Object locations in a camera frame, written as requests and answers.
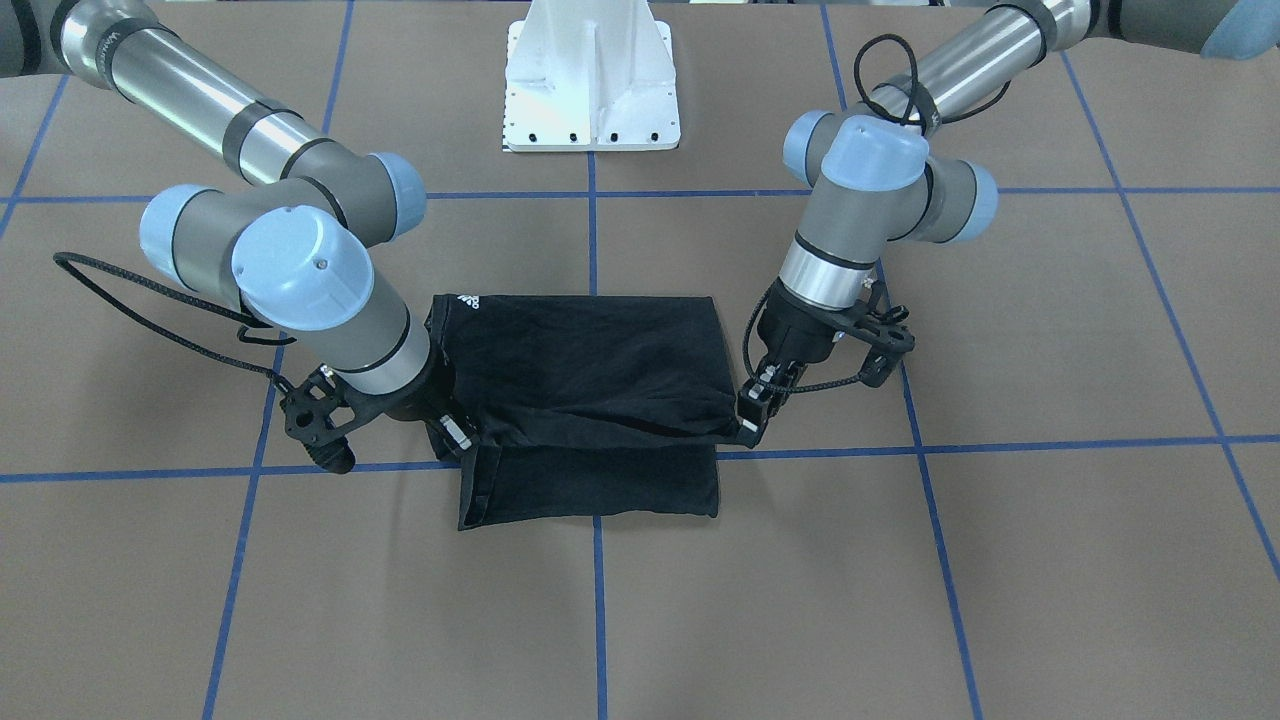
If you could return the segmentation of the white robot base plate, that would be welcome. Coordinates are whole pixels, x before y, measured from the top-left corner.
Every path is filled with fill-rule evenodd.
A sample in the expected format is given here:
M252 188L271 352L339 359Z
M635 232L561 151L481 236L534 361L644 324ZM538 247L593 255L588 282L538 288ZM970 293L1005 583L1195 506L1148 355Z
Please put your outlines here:
M666 151L681 137L672 32L648 1L532 1L509 24L504 151Z

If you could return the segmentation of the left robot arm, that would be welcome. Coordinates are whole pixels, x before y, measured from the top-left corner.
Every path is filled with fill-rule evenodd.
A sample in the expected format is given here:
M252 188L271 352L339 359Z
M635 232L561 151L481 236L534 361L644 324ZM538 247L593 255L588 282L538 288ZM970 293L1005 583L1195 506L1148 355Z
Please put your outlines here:
M915 340L908 310L884 300L874 278L899 240L974 240L995 219L997 184L983 167L937 158L931 137L997 102L1011 81L1085 38L1248 60L1277 45L1275 1L998 1L936 50L900 46L908 69L868 87L845 113L809 111L783 142L783 164L812 191L774 282L751 313L745 337L764 347L744 359L739 441L753 447L786 401L808 392L804 372L826 361L837 340L867 345L852 383L882 386Z

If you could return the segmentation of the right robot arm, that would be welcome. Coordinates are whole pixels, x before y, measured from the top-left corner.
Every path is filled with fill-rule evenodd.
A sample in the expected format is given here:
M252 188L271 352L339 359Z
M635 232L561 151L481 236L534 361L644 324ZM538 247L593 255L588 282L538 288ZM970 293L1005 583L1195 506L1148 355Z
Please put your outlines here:
M152 111L250 184L164 190L143 210L140 246L178 284L177 300L279 331L319 357L300 383L259 368L276 387L285 432L317 466L349 471L348 434L380 416L422 423L454 456L472 447L442 351L370 258L424 219L410 163L349 151L143 1L5 1L3 76L55 74Z

